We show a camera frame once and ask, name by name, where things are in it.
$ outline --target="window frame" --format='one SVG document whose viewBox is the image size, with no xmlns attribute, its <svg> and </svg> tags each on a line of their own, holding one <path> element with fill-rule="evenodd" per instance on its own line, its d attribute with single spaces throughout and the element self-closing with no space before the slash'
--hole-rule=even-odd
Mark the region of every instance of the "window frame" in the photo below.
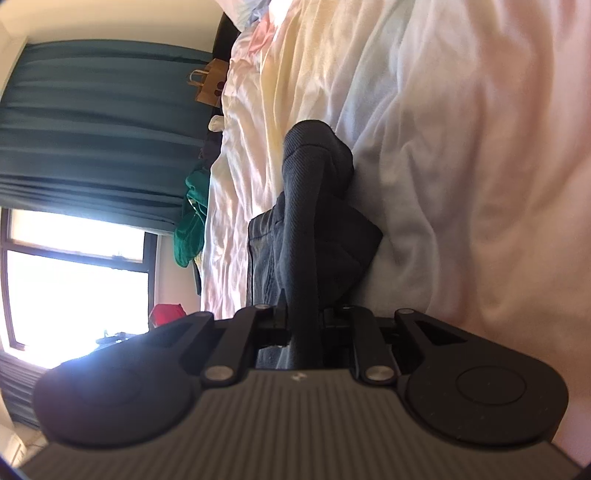
<svg viewBox="0 0 591 480">
<path fill-rule="evenodd" d="M 154 290 L 156 274 L 156 250 L 158 235 L 144 232 L 144 255 L 142 262 L 128 260 L 121 257 L 94 257 L 93 255 L 75 254 L 60 252 L 43 247 L 34 247 L 15 242 L 10 238 L 10 226 L 12 210 L 3 208 L 0 212 L 0 290 L 2 292 L 2 303 L 4 304 L 4 319 L 8 333 L 8 342 L 11 348 L 24 351 L 26 345 L 17 341 L 14 335 L 12 323 L 12 311 L 10 306 L 10 292 L 8 285 L 8 252 L 17 252 L 36 257 L 54 258 L 68 262 L 96 265 L 98 267 L 109 267 L 116 270 L 127 270 L 148 274 L 148 316 L 154 308 Z"/>
</svg>

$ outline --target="bed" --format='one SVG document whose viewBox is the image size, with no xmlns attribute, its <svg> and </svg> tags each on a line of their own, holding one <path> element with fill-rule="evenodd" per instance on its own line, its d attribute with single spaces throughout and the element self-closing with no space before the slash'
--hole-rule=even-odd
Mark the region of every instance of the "bed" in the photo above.
<svg viewBox="0 0 591 480">
<path fill-rule="evenodd" d="M 247 226 L 282 191 L 282 140 L 322 120 L 353 152 L 348 200 L 384 233 L 355 303 L 552 365 L 570 393 L 555 442 L 588 463 L 589 25 L 586 0 L 272 0 L 232 51 L 202 308 L 245 304 Z"/>
</svg>

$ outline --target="red cloth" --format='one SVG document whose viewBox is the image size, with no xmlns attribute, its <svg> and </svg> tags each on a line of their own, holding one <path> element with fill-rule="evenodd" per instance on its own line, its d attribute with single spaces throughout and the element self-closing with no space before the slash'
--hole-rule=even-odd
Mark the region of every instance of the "red cloth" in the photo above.
<svg viewBox="0 0 591 480">
<path fill-rule="evenodd" d="M 178 305 L 158 303 L 152 309 L 152 313 L 150 313 L 150 322 L 155 327 L 160 327 L 186 316 L 187 314 L 180 303 Z"/>
</svg>

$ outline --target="brown paper bag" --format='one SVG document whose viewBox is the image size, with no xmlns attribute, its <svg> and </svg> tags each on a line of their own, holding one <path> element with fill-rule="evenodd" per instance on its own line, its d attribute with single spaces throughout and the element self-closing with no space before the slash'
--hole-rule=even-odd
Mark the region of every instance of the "brown paper bag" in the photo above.
<svg viewBox="0 0 591 480">
<path fill-rule="evenodd" d="M 221 104 L 222 90 L 226 82 L 229 64 L 226 61 L 213 59 L 203 70 L 193 70 L 189 74 L 189 85 L 197 87 L 196 102 L 219 107 Z M 193 78 L 200 76 L 200 81 Z"/>
</svg>

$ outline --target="pillow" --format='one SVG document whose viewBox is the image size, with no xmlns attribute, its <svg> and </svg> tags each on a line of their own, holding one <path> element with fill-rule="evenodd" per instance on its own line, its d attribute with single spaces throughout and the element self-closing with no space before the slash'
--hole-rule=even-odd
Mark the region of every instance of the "pillow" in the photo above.
<svg viewBox="0 0 591 480">
<path fill-rule="evenodd" d="M 216 0 L 216 2 L 232 20 L 234 26 L 243 32 L 246 27 L 257 20 L 256 17 L 253 17 L 253 12 L 260 10 L 261 7 L 268 7 L 270 0 Z"/>
</svg>

